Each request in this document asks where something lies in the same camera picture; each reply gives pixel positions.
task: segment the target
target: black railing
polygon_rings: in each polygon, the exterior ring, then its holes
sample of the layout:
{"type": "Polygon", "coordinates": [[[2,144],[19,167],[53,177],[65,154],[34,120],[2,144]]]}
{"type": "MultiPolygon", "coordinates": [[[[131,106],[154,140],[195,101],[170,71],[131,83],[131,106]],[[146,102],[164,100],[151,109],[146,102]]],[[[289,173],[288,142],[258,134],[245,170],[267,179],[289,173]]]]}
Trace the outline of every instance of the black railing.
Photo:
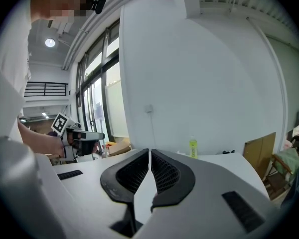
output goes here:
{"type": "Polygon", "coordinates": [[[66,96],[67,83],[60,82],[28,82],[25,97],[66,96]]]}

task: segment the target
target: round ceiling light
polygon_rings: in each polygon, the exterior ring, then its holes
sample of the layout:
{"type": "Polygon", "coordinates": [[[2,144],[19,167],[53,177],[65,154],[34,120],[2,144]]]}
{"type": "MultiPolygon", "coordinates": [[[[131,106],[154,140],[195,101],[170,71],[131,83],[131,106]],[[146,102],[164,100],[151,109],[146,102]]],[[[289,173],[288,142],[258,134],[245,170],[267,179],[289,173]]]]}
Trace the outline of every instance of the round ceiling light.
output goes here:
{"type": "Polygon", "coordinates": [[[45,45],[49,48],[52,48],[55,45],[55,41],[51,38],[45,40],[45,45]]]}

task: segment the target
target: white table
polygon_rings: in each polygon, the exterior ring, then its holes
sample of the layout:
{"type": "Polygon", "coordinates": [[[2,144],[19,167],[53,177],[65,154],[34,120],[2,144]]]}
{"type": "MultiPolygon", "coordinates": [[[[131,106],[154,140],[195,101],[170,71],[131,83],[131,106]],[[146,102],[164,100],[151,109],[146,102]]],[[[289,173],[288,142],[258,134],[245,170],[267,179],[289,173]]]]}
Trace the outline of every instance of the white table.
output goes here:
{"type": "MultiPolygon", "coordinates": [[[[199,160],[220,165],[239,178],[256,188],[268,199],[268,193],[262,180],[258,176],[251,164],[239,153],[219,154],[219,155],[199,155],[199,160]]],[[[137,221],[146,223],[151,216],[150,207],[156,193],[154,176],[150,170],[144,181],[140,185],[134,197],[135,217],[137,221]]]]}

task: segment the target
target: green cloth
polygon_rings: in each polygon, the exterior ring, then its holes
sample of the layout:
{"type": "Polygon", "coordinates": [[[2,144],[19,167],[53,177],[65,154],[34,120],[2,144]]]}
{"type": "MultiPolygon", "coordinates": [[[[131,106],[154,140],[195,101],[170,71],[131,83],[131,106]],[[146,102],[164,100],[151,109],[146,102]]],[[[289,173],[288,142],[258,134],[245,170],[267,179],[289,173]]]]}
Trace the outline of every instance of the green cloth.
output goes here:
{"type": "MultiPolygon", "coordinates": [[[[296,149],[295,148],[285,149],[277,153],[276,156],[280,158],[293,172],[293,174],[290,176],[289,179],[289,182],[291,182],[294,179],[299,169],[299,156],[296,149]]],[[[286,170],[284,169],[284,167],[277,161],[276,161],[276,167],[279,173],[283,175],[286,174],[286,170]]]]}

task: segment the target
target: yellow-green bottle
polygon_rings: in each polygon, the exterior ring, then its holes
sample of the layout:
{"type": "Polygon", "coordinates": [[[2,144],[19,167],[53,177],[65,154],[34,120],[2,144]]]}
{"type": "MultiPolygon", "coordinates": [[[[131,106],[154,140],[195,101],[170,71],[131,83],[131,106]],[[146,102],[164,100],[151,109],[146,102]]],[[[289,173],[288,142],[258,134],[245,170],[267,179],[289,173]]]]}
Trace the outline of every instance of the yellow-green bottle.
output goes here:
{"type": "Polygon", "coordinates": [[[189,146],[190,146],[190,157],[197,159],[198,158],[198,156],[197,156],[197,141],[194,139],[193,136],[190,137],[189,146]]]}

